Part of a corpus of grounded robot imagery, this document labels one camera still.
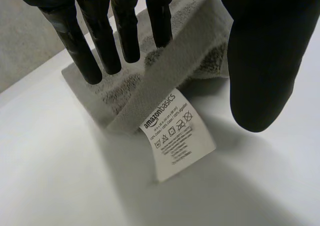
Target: amazonbasics logo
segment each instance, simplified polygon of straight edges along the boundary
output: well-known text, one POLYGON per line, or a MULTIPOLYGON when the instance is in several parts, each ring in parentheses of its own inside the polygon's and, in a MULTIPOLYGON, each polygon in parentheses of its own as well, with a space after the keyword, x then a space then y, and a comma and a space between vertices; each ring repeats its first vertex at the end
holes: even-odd
POLYGON ((157 111, 149 118, 149 120, 144 124, 146 129, 152 128, 157 125, 159 121, 159 116, 165 111, 165 109, 171 104, 171 102, 176 98, 172 93, 163 101, 162 105, 157 107, 157 111))

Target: care label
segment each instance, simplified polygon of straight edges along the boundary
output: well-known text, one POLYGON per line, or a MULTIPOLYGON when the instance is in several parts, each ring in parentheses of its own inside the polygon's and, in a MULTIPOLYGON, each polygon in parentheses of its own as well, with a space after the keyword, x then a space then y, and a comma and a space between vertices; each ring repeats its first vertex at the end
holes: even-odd
POLYGON ((140 126, 148 137, 160 182, 216 149, 204 122, 174 89, 140 126))

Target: washing symbol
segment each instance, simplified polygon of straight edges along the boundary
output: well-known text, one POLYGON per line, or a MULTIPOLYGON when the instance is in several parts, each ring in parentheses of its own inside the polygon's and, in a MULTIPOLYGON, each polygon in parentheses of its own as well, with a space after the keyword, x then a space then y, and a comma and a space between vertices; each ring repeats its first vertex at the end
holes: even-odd
POLYGON ((186 126, 185 122, 183 122, 181 119, 176 123, 176 126, 178 128, 178 131, 180 132, 180 130, 186 126))
POLYGON ((167 137, 167 135, 162 135, 162 143, 164 144, 165 142, 167 142, 169 139, 167 137))
POLYGON ((157 149, 160 148, 160 146, 161 146, 160 139, 159 139, 157 142, 154 143, 154 146, 155 146, 157 149))
POLYGON ((184 114, 184 119, 186 122, 189 122, 192 119, 192 114, 188 111, 184 114))
POLYGON ((169 128, 168 133, 170 137, 173 136, 176 133, 175 127, 172 126, 169 128))

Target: white surface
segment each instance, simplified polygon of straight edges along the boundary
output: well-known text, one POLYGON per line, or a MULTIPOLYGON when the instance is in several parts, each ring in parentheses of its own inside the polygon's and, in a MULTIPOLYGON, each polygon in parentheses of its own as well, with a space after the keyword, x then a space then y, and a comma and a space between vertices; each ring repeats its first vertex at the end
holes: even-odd
POLYGON ((61 75, 64 50, 0 94, 0 225, 320 225, 319 47, 320 24, 260 134, 235 124, 227 81, 194 83, 185 95, 217 149, 162 184, 144 135, 93 123, 61 75))

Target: folded towel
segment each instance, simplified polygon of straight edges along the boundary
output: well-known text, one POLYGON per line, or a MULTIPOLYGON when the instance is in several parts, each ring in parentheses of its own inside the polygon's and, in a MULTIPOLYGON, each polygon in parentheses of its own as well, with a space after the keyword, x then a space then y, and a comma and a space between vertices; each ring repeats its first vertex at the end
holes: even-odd
MULTIPOLYGON (((137 16, 139 62, 127 64, 120 55, 123 70, 116 75, 103 73, 97 85, 87 84, 74 64, 62 71, 76 97, 100 126, 106 127, 113 120, 110 129, 132 133, 173 88, 189 80, 228 76, 227 43, 232 19, 222 2, 173 0, 171 7, 174 40, 166 48, 154 46, 144 10, 137 16), (157 96, 146 97, 151 93, 157 96), (132 107, 139 110, 130 112, 132 107)), ((114 36, 120 49, 117 33, 114 36)))

